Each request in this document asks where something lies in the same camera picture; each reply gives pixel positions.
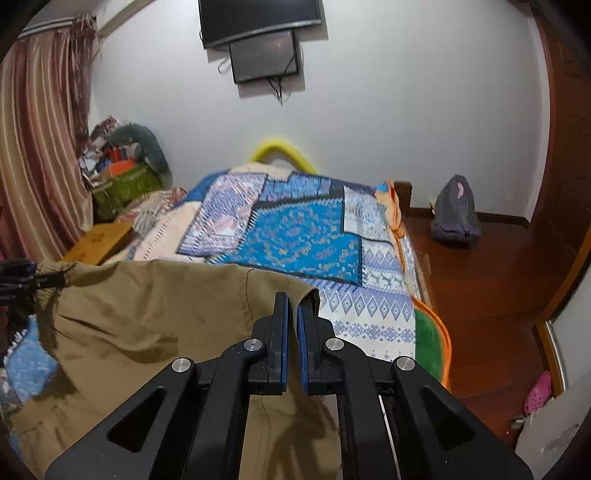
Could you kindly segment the khaki olive pants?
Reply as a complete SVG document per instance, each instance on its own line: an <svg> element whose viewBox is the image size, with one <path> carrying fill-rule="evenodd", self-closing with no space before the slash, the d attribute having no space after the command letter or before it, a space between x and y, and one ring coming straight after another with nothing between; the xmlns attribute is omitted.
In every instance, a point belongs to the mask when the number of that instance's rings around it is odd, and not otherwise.
<svg viewBox="0 0 591 480"><path fill-rule="evenodd" d="M273 312L277 293L293 306L318 299L300 279L236 265L44 262L39 269L62 273L65 284L35 298L40 342L58 371L12 418L37 477L172 360L208 360L249 337ZM339 475L337 425L321 399L304 394L297 367L290 363L283 395L249 403L244 479Z"/></svg>

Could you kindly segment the wooden lap tray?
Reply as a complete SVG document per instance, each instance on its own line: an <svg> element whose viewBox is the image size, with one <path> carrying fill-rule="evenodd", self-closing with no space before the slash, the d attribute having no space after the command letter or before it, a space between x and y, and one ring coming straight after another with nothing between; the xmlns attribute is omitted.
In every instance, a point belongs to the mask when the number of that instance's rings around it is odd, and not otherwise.
<svg viewBox="0 0 591 480"><path fill-rule="evenodd" d="M97 224L60 261L101 265L127 245L132 236L131 222Z"/></svg>

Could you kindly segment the orange green blanket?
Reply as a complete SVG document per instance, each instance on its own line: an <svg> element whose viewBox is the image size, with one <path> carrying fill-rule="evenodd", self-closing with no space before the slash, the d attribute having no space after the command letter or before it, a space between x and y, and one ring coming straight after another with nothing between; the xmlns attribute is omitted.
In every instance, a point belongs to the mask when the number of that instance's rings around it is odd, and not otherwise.
<svg viewBox="0 0 591 480"><path fill-rule="evenodd" d="M451 337L441 318L422 299L422 294L428 295L428 292L420 286L419 263L403 221L402 205L394 182L386 180L377 186L374 195L385 209L384 218L390 243L400 261L414 312L419 314L415 357L421 366L435 376L445 388L451 390Z"/></svg>

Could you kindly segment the patchwork patterned bedsheet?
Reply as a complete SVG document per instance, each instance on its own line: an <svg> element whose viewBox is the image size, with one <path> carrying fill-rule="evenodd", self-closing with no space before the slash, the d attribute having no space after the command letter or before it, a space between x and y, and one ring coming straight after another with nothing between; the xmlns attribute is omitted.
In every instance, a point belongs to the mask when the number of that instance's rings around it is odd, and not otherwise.
<svg viewBox="0 0 591 480"><path fill-rule="evenodd" d="M420 351L413 247L391 183L368 187L264 165L202 180L114 262L235 264L320 294L335 334L369 356Z"/></svg>

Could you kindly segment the green patterned bag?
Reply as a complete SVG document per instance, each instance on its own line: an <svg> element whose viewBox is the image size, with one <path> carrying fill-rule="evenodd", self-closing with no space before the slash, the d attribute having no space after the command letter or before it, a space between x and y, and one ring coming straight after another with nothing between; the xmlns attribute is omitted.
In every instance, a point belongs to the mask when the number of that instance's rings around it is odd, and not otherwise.
<svg viewBox="0 0 591 480"><path fill-rule="evenodd" d="M95 221L110 222L132 201L160 189L157 175L146 165L115 176L91 190Z"/></svg>

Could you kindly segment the grey-green plush toy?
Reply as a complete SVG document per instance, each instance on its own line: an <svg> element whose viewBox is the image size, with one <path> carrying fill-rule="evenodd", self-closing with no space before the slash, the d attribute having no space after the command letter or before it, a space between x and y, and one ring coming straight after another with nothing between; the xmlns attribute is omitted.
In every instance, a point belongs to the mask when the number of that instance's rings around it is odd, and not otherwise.
<svg viewBox="0 0 591 480"><path fill-rule="evenodd" d="M171 179L171 171L164 153L156 136L147 127L137 123L126 123L110 133L109 142L115 147L135 144L137 159L147 160L152 170L162 179Z"/></svg>

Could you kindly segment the grey backpack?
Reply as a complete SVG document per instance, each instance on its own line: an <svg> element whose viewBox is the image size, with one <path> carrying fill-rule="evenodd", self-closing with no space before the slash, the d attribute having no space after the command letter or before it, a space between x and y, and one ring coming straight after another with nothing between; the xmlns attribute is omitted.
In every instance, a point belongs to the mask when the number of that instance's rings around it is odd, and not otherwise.
<svg viewBox="0 0 591 480"><path fill-rule="evenodd" d="M464 176L452 177L439 193L430 228L434 239L447 243L472 243L481 237L473 191Z"/></svg>

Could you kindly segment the striped pink curtain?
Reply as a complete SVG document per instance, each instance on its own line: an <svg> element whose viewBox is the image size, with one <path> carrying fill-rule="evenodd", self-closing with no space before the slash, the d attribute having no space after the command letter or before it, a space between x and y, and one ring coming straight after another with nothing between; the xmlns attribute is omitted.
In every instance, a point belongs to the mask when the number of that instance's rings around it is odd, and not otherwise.
<svg viewBox="0 0 591 480"><path fill-rule="evenodd" d="M97 31L83 15L16 41L1 62L1 255L58 260L92 227L78 158Z"/></svg>

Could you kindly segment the yellow pillow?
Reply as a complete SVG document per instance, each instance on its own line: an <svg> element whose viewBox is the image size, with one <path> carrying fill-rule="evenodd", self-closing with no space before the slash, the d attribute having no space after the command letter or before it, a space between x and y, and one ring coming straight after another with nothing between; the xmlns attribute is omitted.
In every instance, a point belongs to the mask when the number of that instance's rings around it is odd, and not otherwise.
<svg viewBox="0 0 591 480"><path fill-rule="evenodd" d="M279 152L280 155L286 157L287 162L298 171L308 174L318 174L318 170L304 157L300 150L297 150L287 140L280 137L271 137L260 142L252 155L250 155L249 163L263 163L273 152Z"/></svg>

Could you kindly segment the pink slipper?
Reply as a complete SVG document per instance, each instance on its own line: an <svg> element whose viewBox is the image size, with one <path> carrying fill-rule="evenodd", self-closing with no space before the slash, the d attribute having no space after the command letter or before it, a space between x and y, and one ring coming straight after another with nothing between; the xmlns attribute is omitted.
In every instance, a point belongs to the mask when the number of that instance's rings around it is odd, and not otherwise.
<svg viewBox="0 0 591 480"><path fill-rule="evenodd" d="M527 395L524 402L524 414L529 416L545 406L552 396L552 377L544 371Z"/></svg>

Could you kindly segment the brown wooden door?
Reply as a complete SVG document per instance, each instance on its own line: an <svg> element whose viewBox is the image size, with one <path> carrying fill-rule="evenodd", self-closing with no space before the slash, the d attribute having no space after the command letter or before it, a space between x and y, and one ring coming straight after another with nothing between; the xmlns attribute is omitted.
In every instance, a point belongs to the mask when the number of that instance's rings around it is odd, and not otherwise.
<svg viewBox="0 0 591 480"><path fill-rule="evenodd" d="M540 295L530 313L542 323L561 313L590 265L590 54L575 32L587 7L583 1L512 5L533 20L548 85L545 164L531 220L540 276L526 286L527 296Z"/></svg>

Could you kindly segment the wall mounted black monitor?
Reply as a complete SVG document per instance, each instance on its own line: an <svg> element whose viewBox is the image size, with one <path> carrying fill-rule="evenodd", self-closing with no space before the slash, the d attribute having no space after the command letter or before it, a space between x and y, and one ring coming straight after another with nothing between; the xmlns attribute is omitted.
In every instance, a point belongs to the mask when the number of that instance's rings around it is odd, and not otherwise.
<svg viewBox="0 0 591 480"><path fill-rule="evenodd" d="M300 54L293 30L259 34L229 44L235 84L281 79L300 73Z"/></svg>

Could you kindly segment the black wall television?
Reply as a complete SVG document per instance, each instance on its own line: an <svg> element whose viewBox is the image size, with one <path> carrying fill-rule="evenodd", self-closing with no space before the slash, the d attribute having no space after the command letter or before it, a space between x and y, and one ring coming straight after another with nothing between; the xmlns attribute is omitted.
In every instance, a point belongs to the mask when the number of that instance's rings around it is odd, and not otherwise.
<svg viewBox="0 0 591 480"><path fill-rule="evenodd" d="M200 0L204 48L252 35L322 24L315 0Z"/></svg>

